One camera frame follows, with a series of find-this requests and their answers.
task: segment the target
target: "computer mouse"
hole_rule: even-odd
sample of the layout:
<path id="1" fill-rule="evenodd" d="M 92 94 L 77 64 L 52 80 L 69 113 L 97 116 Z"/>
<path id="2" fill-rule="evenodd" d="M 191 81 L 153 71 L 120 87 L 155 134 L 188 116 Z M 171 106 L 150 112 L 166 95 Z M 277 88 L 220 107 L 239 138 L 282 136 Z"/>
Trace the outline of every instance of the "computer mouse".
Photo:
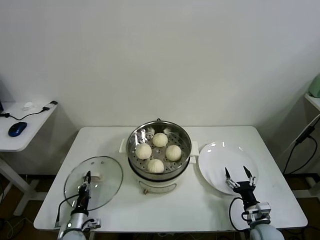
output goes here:
<path id="1" fill-rule="evenodd" d="M 9 136 L 10 137 L 19 136 L 23 132 L 23 130 L 25 130 L 26 126 L 27 126 L 27 123 L 24 121 L 20 121 L 13 124 L 8 131 Z"/>

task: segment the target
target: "floor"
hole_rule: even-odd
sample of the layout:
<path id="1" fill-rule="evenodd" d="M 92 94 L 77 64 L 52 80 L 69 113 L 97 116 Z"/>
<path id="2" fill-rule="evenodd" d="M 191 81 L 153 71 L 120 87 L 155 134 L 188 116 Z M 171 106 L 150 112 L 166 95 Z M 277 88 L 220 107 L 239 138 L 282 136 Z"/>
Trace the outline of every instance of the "floor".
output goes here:
<path id="1" fill-rule="evenodd" d="M 47 192 L 53 182 L 54 178 L 47 178 L 40 180 L 36 190 L 38 192 Z M 0 182 L 5 188 L 8 181 L 0 175 Z M 307 189 L 308 184 L 303 178 L 288 178 L 287 182 L 292 190 Z M 16 225 L 21 221 L 22 217 L 13 217 L 14 212 L 19 200 L 22 198 L 23 194 L 16 188 L 12 187 L 9 193 L 3 199 L 0 205 L 0 221 L 2 219 L 9 220 L 12 225 Z M 320 229 L 320 203 L 317 198 L 309 199 L 299 199 L 298 200 L 301 208 L 303 209 L 305 215 L 308 218 L 308 225 Z M 42 202 L 31 201 L 26 206 L 23 215 L 29 220 L 33 221 L 36 218 L 37 212 L 41 207 Z M 7 234 L 10 231 L 8 224 L 3 224 L 0 222 L 0 240 L 8 239 Z M 318 240 L 320 239 L 320 231 L 312 228 L 306 228 L 304 230 L 304 238 L 301 234 L 300 229 L 282 230 L 282 233 L 286 240 Z M 57 239 L 57 232 L 53 231 L 38 231 L 33 225 L 27 221 L 22 221 L 14 229 L 14 232 L 9 232 L 13 234 L 11 239 L 15 240 L 55 240 Z M 96 240 L 240 240 L 240 235 L 238 232 L 220 232 L 220 233 L 180 233 L 174 235 L 159 236 L 158 234 L 118 234 L 118 233 L 99 233 L 95 236 Z"/>

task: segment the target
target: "white desk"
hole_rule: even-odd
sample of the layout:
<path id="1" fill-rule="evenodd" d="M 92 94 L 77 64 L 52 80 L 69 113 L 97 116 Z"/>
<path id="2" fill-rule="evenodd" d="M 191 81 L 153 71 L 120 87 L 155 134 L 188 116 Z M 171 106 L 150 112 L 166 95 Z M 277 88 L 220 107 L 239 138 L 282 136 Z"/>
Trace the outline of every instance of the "white desk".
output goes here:
<path id="1" fill-rule="evenodd" d="M 190 164 L 181 184 L 165 194 L 142 193 L 135 181 L 125 155 L 118 153 L 123 138 L 133 127 L 84 127 L 66 156 L 34 221 L 39 230 L 53 230 L 59 203 L 64 199 L 64 183 L 70 171 L 82 161 L 94 156 L 110 156 L 123 168 L 123 183 L 117 195 L 107 205 L 91 211 L 91 218 L 101 218 L 97 232 L 215 232 L 233 230 L 228 207 L 233 196 L 211 187 L 201 176 L 197 164 Z M 242 143 L 242 147 L 257 161 L 259 181 L 254 191 L 260 202 L 271 205 L 271 224 L 276 228 L 297 228 L 308 221 L 295 196 L 283 178 L 257 130 L 251 126 L 184 127 L 191 140 L 201 149 L 212 141 Z M 60 222 L 69 220 L 72 208 L 63 204 Z M 241 219 L 241 201 L 232 206 L 235 226 L 248 225 Z"/>
<path id="2" fill-rule="evenodd" d="M 304 97 L 313 105 L 316 109 L 320 111 L 320 98 L 316 98 L 313 96 L 310 96 L 308 93 L 304 95 Z"/>
<path id="3" fill-rule="evenodd" d="M 47 103 L 37 103 L 37 107 L 31 110 L 22 110 L 24 102 L 3 102 L 3 108 L 5 113 L 10 113 L 16 118 L 22 118 L 25 115 L 39 112 L 43 106 Z M 46 122 L 48 117 L 56 109 L 54 106 L 48 111 L 44 111 L 40 114 L 31 115 L 25 119 L 18 121 L 12 117 L 0 117 L 0 152 L 19 152 L 24 150 L 31 140 L 34 138 L 41 126 Z M 27 126 L 24 131 L 16 137 L 11 137 L 8 135 L 9 128 L 18 122 L 26 122 Z M 34 188 L 38 184 L 38 180 L 33 180 L 31 184 L 27 184 L 3 159 L 0 158 L 0 173 L 7 178 L 10 183 L 3 191 L 4 196 L 10 190 L 12 184 L 15 185 L 19 190 L 21 190 L 24 195 L 19 202 L 17 208 L 15 209 L 13 215 L 22 215 L 28 201 L 38 200 L 43 201 L 46 197 L 46 192 L 35 192 Z"/>

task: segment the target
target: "white wall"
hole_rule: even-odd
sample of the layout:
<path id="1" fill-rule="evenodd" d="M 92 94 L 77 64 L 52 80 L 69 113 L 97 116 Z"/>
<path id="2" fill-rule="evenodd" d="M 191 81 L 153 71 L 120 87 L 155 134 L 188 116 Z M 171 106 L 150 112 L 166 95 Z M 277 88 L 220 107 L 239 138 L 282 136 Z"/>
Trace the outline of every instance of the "white wall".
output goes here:
<path id="1" fill-rule="evenodd" d="M 0 0 L 1 80 L 6 98 L 59 101 L 53 145 L 81 126 L 161 118 L 254 125 L 277 155 L 306 124 L 301 96 L 320 69 L 319 8 L 318 0 Z"/>

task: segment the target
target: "glass lid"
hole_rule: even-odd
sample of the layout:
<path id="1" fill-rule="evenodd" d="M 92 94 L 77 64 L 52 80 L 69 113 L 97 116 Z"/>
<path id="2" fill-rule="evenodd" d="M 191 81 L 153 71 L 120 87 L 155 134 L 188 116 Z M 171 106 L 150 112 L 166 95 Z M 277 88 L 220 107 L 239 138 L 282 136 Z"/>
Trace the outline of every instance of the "glass lid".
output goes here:
<path id="1" fill-rule="evenodd" d="M 121 165 L 112 157 L 91 157 L 76 166 L 64 183 L 64 198 L 78 194 L 88 171 L 91 171 L 91 187 L 88 211 L 98 209 L 117 194 L 124 178 Z M 74 207 L 77 197 L 67 200 Z"/>

